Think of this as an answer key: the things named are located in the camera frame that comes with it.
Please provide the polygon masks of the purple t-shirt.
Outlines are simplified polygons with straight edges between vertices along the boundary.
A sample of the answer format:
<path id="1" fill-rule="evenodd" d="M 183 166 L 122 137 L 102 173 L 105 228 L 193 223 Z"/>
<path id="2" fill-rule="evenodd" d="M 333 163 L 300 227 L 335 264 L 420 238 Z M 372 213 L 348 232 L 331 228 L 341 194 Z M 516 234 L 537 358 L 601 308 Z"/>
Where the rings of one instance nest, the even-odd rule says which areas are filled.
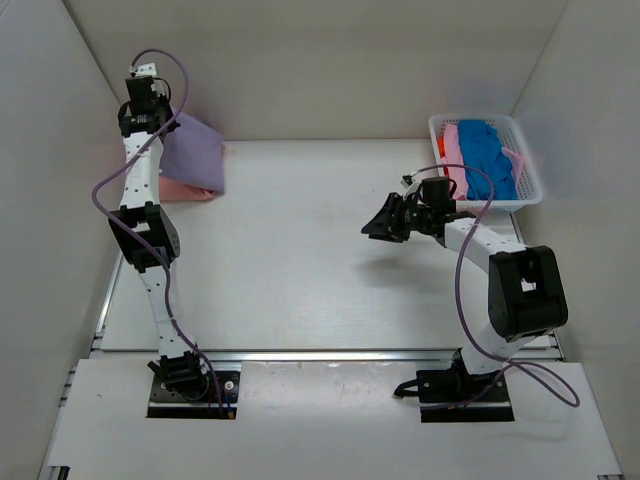
<path id="1" fill-rule="evenodd" d="M 165 137 L 160 177 L 223 194 L 223 136 L 185 113 L 177 122 L 179 127 Z"/>

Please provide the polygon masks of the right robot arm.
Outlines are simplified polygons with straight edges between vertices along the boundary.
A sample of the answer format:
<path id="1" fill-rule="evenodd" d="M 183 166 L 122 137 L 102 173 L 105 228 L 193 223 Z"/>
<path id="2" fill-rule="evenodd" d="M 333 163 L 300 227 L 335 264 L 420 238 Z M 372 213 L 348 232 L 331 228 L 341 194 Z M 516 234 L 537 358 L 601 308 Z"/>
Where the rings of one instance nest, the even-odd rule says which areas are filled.
<path id="1" fill-rule="evenodd" d="M 417 232 L 431 236 L 458 254 L 454 295 L 461 303 L 462 262 L 470 261 L 488 276 L 488 321 L 459 351 L 461 367 L 448 376 L 449 391 L 471 400 L 484 388 L 483 375 L 493 374 L 532 339 L 566 324 L 568 306 L 557 260 L 547 246 L 514 242 L 459 211 L 453 183 L 446 177 L 409 182 L 404 195 L 388 195 L 380 211 L 361 229 L 374 240 L 403 243 Z"/>

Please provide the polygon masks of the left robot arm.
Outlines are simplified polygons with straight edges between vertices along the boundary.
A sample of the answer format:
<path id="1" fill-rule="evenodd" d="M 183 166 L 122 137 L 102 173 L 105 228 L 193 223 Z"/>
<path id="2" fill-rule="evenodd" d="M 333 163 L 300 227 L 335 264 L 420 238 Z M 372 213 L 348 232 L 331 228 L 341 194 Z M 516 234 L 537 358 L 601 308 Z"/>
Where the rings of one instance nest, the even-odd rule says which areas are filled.
<path id="1" fill-rule="evenodd" d="M 193 342 L 174 326 L 179 312 L 167 291 L 171 264 L 180 255 L 177 230 L 160 202 L 160 162 L 165 132 L 177 128 L 169 94 L 151 74 L 133 73 L 126 79 L 129 100 L 118 112 L 128 161 L 122 199 L 111 212 L 109 225 L 125 260 L 140 276 L 151 303 L 159 345 L 159 359 L 149 364 L 154 377 L 169 392 L 187 401 L 201 398 L 210 386 Z"/>

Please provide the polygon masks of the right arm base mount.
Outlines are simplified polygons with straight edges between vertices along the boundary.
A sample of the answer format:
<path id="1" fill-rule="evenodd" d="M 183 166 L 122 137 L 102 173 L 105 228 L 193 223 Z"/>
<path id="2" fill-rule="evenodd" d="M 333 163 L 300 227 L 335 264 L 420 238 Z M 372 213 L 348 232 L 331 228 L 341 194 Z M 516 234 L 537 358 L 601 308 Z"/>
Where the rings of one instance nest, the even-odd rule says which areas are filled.
<path id="1" fill-rule="evenodd" d="M 417 370 L 415 377 L 400 383 L 396 399 L 418 400 L 422 423 L 506 423 L 515 415 L 504 373 L 470 374 L 459 352 L 444 370 Z"/>

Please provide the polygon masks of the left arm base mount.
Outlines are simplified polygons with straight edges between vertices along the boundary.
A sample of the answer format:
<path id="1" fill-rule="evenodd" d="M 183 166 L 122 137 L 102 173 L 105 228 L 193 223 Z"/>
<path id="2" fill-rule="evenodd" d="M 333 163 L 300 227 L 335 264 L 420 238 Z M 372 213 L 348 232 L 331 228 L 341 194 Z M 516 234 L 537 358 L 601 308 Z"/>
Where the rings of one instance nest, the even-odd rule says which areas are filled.
<path id="1" fill-rule="evenodd" d="M 206 377 L 195 390 L 170 390 L 159 373 L 154 373 L 146 417 L 151 419 L 235 420 L 241 387 L 239 363 L 215 364 L 221 397 L 214 382 Z"/>

